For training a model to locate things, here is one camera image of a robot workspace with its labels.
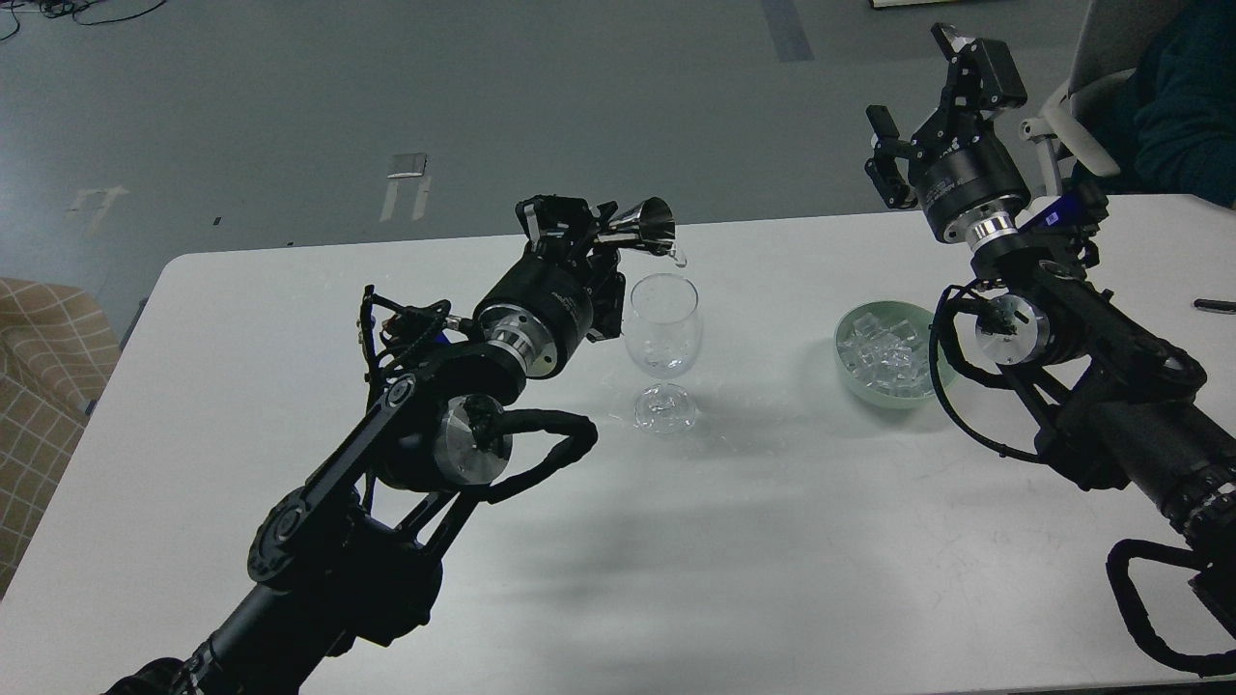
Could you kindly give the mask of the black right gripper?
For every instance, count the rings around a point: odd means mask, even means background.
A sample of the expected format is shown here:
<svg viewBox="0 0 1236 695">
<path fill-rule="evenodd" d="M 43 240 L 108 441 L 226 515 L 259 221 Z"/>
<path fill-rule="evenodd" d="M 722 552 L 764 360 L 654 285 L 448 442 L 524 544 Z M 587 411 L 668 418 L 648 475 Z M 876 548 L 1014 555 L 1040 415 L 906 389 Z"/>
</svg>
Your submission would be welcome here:
<svg viewBox="0 0 1236 695">
<path fill-rule="evenodd" d="M 922 209 L 938 242 L 993 242 L 1017 232 L 1030 193 L 993 134 L 997 115 L 1023 108 L 1028 92 L 1006 42 L 967 37 L 954 25 L 929 30 L 948 62 L 939 106 L 902 140 L 886 106 L 871 104 L 864 164 L 887 209 Z"/>
</svg>

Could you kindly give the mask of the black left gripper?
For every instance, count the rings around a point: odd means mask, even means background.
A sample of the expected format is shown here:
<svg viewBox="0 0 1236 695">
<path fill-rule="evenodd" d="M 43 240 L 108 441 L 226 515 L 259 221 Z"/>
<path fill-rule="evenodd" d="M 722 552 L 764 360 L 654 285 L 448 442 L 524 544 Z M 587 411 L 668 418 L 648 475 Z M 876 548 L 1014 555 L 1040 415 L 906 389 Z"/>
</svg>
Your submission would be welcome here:
<svg viewBox="0 0 1236 695">
<path fill-rule="evenodd" d="M 527 378 L 552 378 L 582 343 L 622 336 L 627 278 L 613 241 L 617 203 L 599 215 L 581 198 L 534 195 L 515 203 L 524 255 L 476 307 L 487 343 L 510 348 Z"/>
</svg>

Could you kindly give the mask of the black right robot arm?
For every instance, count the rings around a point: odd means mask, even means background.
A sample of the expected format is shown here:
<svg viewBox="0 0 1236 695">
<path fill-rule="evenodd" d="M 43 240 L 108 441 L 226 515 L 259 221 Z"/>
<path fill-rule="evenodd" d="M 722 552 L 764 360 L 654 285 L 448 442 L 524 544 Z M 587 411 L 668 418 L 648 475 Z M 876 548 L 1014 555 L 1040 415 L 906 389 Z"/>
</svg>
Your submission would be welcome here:
<svg viewBox="0 0 1236 695">
<path fill-rule="evenodd" d="M 941 291 L 928 331 L 929 378 L 967 437 L 1002 458 L 1041 463 L 1078 488 L 1138 486 L 1187 545 L 1120 540 L 1107 580 L 1140 650 L 1174 670 L 1232 676 L 1234 652 L 1179 653 L 1153 628 L 1128 573 L 1135 559 L 1187 568 L 1192 590 L 1234 629 L 1234 461 L 1230 432 L 1194 402 L 1208 373 L 1182 348 L 1130 320 L 1086 281 L 1107 195 L 1086 181 L 1017 224 L 1031 202 L 994 119 L 1025 104 L 1023 79 L 1002 41 L 936 23 L 946 59 L 939 106 L 902 139 L 883 105 L 866 176 L 891 209 L 923 211 L 939 242 L 965 242 L 971 281 Z M 1037 424 L 1032 453 L 997 443 L 958 414 L 941 364 L 1007 390 Z"/>
</svg>

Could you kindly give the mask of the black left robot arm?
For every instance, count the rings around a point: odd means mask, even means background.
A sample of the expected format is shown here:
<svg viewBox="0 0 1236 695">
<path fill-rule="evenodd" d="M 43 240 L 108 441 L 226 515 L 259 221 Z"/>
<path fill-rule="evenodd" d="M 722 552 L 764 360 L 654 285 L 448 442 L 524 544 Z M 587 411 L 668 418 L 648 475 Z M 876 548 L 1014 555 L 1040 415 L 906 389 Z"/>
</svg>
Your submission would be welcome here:
<svg viewBox="0 0 1236 695">
<path fill-rule="evenodd" d="M 444 558 L 478 506 L 591 453 L 591 418 L 517 399 L 562 373 L 582 343 L 619 336 L 620 254 L 672 255 L 674 214 L 659 197 L 620 211 L 534 195 L 514 211 L 520 258 L 471 313 L 366 287 L 361 420 L 262 519 L 246 558 L 253 587 L 220 628 L 188 658 L 154 659 L 110 693 L 299 693 L 353 642 L 387 647 L 428 623 Z"/>
</svg>

